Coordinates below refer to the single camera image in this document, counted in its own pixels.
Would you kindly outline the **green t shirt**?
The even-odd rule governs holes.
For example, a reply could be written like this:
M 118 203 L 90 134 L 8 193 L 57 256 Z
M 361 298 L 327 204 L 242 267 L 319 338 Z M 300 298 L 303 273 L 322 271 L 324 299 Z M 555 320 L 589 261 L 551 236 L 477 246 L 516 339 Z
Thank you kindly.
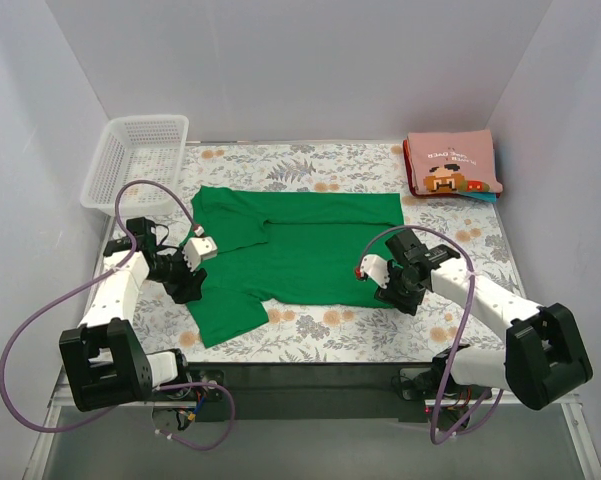
M 203 345 L 265 324 L 264 302 L 379 308 L 355 278 L 364 247 L 403 222 L 397 193 L 249 192 L 203 186 L 195 219 L 215 241 L 202 298 L 187 305 Z

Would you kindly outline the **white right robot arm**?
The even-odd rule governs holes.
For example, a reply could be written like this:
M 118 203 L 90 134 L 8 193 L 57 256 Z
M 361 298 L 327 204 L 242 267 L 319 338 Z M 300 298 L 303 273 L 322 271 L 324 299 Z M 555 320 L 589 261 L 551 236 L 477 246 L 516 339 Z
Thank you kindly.
M 471 270 L 458 249 L 429 248 L 410 229 L 385 244 L 390 259 L 367 253 L 359 263 L 358 277 L 375 283 L 376 300 L 414 315 L 426 293 L 434 293 L 467 308 L 504 344 L 497 351 L 464 343 L 446 349 L 409 381 L 413 391 L 451 398 L 470 386 L 496 388 L 540 410 L 592 379 L 577 322 L 564 305 L 520 297 Z

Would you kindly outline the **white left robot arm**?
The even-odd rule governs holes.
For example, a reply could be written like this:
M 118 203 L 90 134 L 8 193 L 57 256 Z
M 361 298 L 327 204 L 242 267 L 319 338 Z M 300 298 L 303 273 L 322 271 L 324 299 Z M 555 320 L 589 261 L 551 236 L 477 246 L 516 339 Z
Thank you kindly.
M 200 300 L 207 277 L 201 263 L 217 254 L 217 245 L 197 228 L 182 246 L 165 254 L 156 227 L 144 217 L 126 221 L 130 235 L 105 247 L 105 267 L 112 275 L 97 288 L 79 325 L 60 336 L 65 373 L 82 412 L 146 401 L 159 388 L 173 400 L 192 390 L 184 354 L 177 348 L 145 352 L 132 320 L 146 282 L 162 285 L 176 304 Z

